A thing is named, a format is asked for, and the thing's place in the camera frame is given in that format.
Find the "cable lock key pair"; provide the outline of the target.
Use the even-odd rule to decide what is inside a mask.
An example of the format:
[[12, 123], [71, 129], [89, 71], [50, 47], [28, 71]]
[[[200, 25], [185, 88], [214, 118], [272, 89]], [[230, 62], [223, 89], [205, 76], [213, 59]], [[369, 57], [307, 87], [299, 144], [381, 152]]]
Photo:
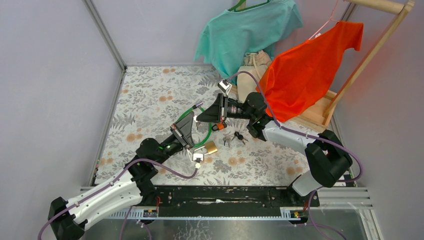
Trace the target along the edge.
[[195, 127], [196, 127], [196, 129], [198, 130], [198, 129], [199, 129], [199, 127], [200, 127], [200, 124], [201, 124], [201, 123], [197, 120], [197, 116], [196, 116], [196, 115], [194, 116], [194, 118], [193, 118], [193, 119], [194, 119], [194, 121], [195, 121]]

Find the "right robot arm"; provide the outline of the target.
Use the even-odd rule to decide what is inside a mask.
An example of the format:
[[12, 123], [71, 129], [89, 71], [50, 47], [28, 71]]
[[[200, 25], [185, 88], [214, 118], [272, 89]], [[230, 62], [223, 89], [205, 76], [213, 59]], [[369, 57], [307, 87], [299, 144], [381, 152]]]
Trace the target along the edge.
[[228, 118], [248, 120], [246, 128], [253, 138], [281, 144], [304, 154], [309, 170], [297, 177], [286, 193], [287, 201], [293, 206], [301, 205], [314, 190], [333, 187], [353, 163], [336, 134], [325, 130], [314, 136], [288, 127], [268, 115], [266, 108], [259, 92], [249, 93], [244, 103], [220, 93], [196, 120], [214, 124], [223, 123]]

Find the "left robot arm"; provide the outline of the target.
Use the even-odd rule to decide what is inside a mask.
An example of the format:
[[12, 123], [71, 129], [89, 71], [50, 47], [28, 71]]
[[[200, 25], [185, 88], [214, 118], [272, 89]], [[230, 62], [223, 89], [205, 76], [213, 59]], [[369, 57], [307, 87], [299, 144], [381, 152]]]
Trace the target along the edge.
[[155, 200], [155, 186], [151, 179], [158, 173], [157, 167], [184, 179], [183, 175], [164, 165], [172, 155], [194, 147], [192, 126], [195, 114], [188, 112], [170, 127], [171, 135], [159, 143], [154, 138], [144, 139], [134, 158], [107, 181], [87, 192], [69, 199], [58, 197], [50, 204], [48, 221], [38, 234], [42, 238], [51, 227], [58, 240], [79, 240], [90, 227], [110, 214], [141, 203], [144, 206]]

